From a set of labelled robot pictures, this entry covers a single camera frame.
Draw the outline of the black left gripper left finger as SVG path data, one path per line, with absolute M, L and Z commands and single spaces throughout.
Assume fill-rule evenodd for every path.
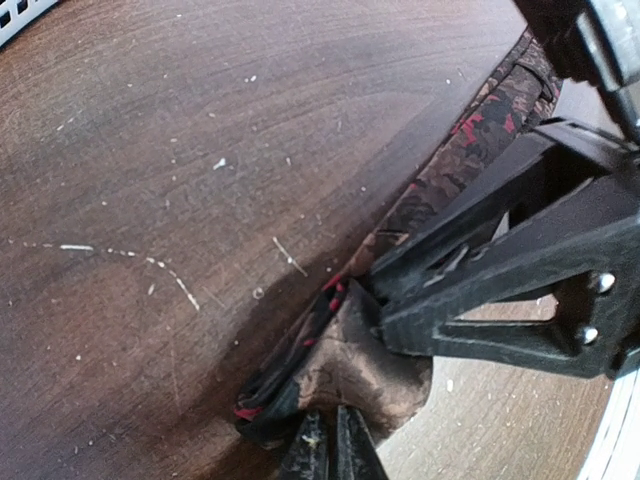
M 321 412 L 306 414 L 284 455 L 280 480 L 326 480 L 329 476 L 329 430 Z

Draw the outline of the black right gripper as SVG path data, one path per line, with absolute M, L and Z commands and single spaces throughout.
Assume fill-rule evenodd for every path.
M 639 3 L 517 1 L 560 77 L 595 87 L 629 140 L 639 138 Z

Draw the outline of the dark brown red patterned tie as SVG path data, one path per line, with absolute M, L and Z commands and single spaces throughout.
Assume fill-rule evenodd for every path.
M 243 437 L 273 449 L 296 433 L 308 411 L 346 405 L 385 439 L 424 406 L 432 361 L 393 354 L 374 336 L 378 304 L 365 273 L 518 136 L 549 118 L 561 86 L 532 33 L 523 33 L 349 262 L 240 389 L 234 413 Z

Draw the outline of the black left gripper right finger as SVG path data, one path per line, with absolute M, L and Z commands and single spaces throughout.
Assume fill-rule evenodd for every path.
M 338 480 L 388 480 L 372 437 L 360 411 L 340 406 L 336 418 L 333 478 Z

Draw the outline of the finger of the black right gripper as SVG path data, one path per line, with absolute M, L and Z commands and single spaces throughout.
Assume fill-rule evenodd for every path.
M 639 190 L 639 141 L 576 120 L 553 118 L 520 136 L 442 210 L 421 222 L 371 268 L 369 284 L 384 299 L 414 294 L 489 253 L 497 225 L 516 227 L 579 186 L 611 176 Z
M 446 215 L 371 269 L 378 334 L 403 355 L 612 379 L 639 367 L 639 223 L 545 210 L 499 237 Z

